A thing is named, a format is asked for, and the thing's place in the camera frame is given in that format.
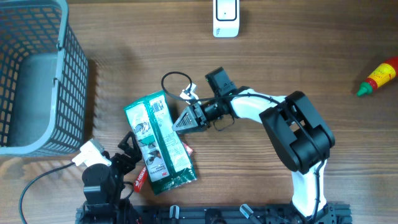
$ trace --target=plastic basket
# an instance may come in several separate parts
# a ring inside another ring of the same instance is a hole
[[[65,0],[0,1],[0,74],[0,155],[81,146],[88,62]]]

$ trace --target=basket mesh side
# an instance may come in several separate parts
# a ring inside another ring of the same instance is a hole
[[[68,154],[83,143],[88,61],[70,26],[66,35],[56,127],[48,144],[33,156]]]
[[[56,52],[62,12],[55,6],[0,8],[0,146],[7,146],[19,69],[33,54]]]

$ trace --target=tabletop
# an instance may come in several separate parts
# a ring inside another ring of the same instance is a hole
[[[336,138],[325,169],[325,197],[351,205],[355,223],[398,220],[398,83],[358,98],[359,84],[398,54],[396,1],[242,1],[239,35],[216,39],[211,1],[70,4],[70,25],[89,59],[85,132],[111,154],[131,130],[123,107],[161,90],[170,71],[189,74],[200,97],[205,75],[223,66],[237,86],[270,95],[303,91]],[[183,77],[166,87],[179,93]],[[169,100],[173,118],[184,102]],[[155,196],[148,183],[133,205],[289,203],[292,177],[263,125],[238,119],[182,136],[195,152],[198,180]],[[73,155],[0,158],[1,223],[20,223],[26,184]],[[133,180],[141,167],[126,176]],[[81,174],[70,167],[37,181],[24,199],[29,223],[74,223],[85,201]]]

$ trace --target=red and yellow bottle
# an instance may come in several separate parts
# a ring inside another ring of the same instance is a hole
[[[396,77],[398,73],[398,57],[390,58],[375,69],[375,71],[362,82],[356,93],[357,96],[369,95]]]

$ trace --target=red and white wrapper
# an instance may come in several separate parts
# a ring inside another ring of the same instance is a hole
[[[193,153],[193,149],[189,147],[187,144],[184,142],[182,143],[184,145],[184,148],[186,152],[188,153],[188,156],[191,156]],[[140,192],[142,186],[144,185],[145,181],[148,179],[148,172],[147,172],[147,167],[144,166],[142,168],[141,172],[139,173],[138,177],[136,178],[136,181],[134,181],[134,191],[135,192]]]

